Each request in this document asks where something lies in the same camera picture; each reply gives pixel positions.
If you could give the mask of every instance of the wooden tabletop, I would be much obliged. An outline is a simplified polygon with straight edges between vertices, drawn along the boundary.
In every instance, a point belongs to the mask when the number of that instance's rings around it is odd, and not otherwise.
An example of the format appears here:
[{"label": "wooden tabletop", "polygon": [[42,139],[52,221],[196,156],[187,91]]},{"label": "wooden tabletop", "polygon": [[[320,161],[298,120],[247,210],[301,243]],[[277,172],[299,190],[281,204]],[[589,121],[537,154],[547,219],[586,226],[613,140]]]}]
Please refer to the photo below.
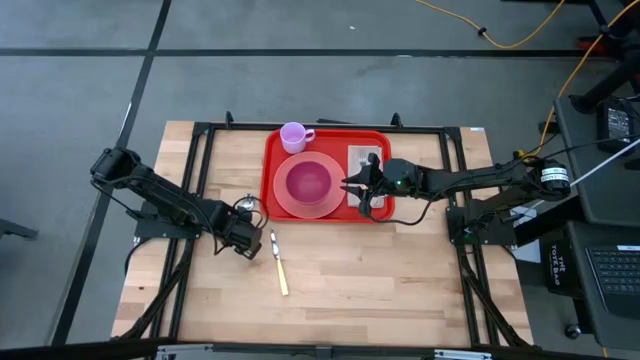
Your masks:
[{"label": "wooden tabletop", "polygon": [[[182,179],[192,128],[193,122],[168,122],[160,144],[155,170],[176,184]],[[491,165],[484,130],[461,132],[467,167]],[[247,193],[259,194],[268,135],[267,131],[216,131],[205,198],[233,203]],[[393,157],[442,168],[436,135],[387,136]],[[203,144],[200,141],[196,164]],[[449,149],[455,159],[453,144]],[[482,190],[473,195],[483,198],[494,193]],[[265,246],[253,261],[231,250],[214,257],[213,240],[204,235],[196,242],[179,340],[469,346],[460,274],[445,225],[447,205],[434,203],[417,226],[270,222],[266,229],[273,227],[278,235],[287,297],[280,293],[268,231],[262,237]],[[397,198],[393,218],[414,220],[424,206],[421,200]],[[128,330],[156,295],[167,244],[166,239],[151,240],[132,257],[113,335]],[[483,250],[496,305],[531,342],[513,259],[497,246]],[[481,306],[475,302],[486,342]],[[168,332],[173,299],[167,304],[162,334]]]}]

